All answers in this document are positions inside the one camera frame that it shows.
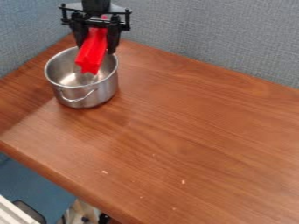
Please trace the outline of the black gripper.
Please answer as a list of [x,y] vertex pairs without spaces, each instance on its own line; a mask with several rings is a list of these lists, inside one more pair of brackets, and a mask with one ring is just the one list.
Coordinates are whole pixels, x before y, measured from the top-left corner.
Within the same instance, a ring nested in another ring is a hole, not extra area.
[[[83,46],[89,36],[89,26],[107,28],[107,53],[114,54],[118,49],[122,30],[131,30],[133,11],[115,5],[111,0],[82,0],[78,3],[63,3],[59,9],[62,10],[62,24],[70,25],[78,47]],[[69,12],[79,14],[79,20],[74,20],[69,16]],[[101,18],[103,15],[110,15],[111,20]]]

